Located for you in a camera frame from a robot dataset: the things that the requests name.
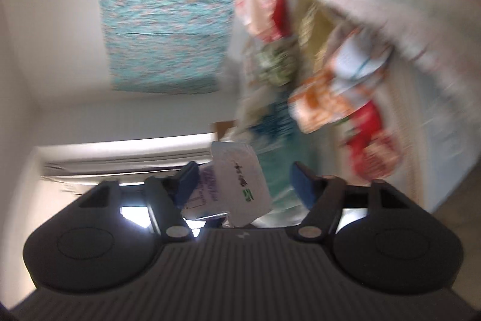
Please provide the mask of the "red wet wipes pack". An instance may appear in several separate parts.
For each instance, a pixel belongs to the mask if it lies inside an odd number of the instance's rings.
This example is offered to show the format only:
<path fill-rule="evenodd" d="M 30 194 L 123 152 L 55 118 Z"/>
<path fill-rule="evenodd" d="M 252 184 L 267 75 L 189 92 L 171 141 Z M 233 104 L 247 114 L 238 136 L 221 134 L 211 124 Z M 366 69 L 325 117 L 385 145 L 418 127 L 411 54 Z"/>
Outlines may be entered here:
<path fill-rule="evenodd" d="M 369 100 L 351 114 L 344 144 L 352 172 L 365 182 L 391 176 L 402 160 L 397 140 L 384 126 L 378 105 Z"/>

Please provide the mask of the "white tissue packet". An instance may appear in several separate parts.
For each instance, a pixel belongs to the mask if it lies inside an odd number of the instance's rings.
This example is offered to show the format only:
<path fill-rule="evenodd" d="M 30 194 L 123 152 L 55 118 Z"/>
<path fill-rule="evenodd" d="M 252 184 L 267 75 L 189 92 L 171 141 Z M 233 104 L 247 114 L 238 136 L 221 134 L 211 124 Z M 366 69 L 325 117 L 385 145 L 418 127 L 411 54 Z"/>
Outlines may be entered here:
<path fill-rule="evenodd" d="M 272 198 L 259 159 L 246 143 L 213 142 L 212 160 L 199 167 L 199 182 L 182 215 L 188 220 L 226 217 L 244 227 L 269 213 Z"/>

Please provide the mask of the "orange striped white towel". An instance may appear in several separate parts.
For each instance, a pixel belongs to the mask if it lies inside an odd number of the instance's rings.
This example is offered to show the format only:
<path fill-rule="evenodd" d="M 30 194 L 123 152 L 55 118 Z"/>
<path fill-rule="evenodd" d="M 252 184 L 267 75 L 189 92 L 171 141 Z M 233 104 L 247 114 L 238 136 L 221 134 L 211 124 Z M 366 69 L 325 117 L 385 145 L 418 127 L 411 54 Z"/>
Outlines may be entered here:
<path fill-rule="evenodd" d="M 351 30 L 288 99 L 301 132 L 342 121 L 366 105 L 383 82 L 393 53 L 394 46 L 371 29 Z"/>

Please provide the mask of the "green fabric scrunchie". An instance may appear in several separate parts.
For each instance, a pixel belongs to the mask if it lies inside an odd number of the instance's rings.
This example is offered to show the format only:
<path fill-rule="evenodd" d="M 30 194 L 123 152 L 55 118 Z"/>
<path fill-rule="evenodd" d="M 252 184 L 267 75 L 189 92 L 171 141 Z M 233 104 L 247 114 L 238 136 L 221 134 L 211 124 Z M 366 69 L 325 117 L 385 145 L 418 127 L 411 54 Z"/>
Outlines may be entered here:
<path fill-rule="evenodd" d="M 255 59 L 259 66 L 259 78 L 277 87 L 293 81 L 299 69 L 297 49 L 287 42 L 267 44 Z"/>

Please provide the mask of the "white plastic bag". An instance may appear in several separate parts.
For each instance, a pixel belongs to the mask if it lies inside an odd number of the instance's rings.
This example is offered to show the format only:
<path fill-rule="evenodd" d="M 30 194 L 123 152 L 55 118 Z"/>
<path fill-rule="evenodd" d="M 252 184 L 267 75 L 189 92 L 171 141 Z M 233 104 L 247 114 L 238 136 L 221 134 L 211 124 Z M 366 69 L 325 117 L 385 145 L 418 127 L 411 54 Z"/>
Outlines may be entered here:
<path fill-rule="evenodd" d="M 288 108 L 288 91 L 269 86 L 240 96 L 233 128 L 224 140 L 249 144 L 259 159 L 272 198 L 272 213 L 293 218 L 304 210 L 290 185 L 291 165 L 300 161 L 312 169 L 320 162 L 316 138 L 301 132 Z"/>

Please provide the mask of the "teal floral curtain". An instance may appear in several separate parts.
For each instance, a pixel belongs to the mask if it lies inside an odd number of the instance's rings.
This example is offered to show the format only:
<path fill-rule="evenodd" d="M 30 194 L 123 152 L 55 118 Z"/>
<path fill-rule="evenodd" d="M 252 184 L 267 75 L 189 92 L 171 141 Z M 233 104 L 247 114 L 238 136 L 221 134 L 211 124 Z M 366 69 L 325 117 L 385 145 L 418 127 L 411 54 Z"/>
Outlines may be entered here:
<path fill-rule="evenodd" d="M 228 51 L 233 0 L 99 0 L 116 91 L 208 94 Z"/>

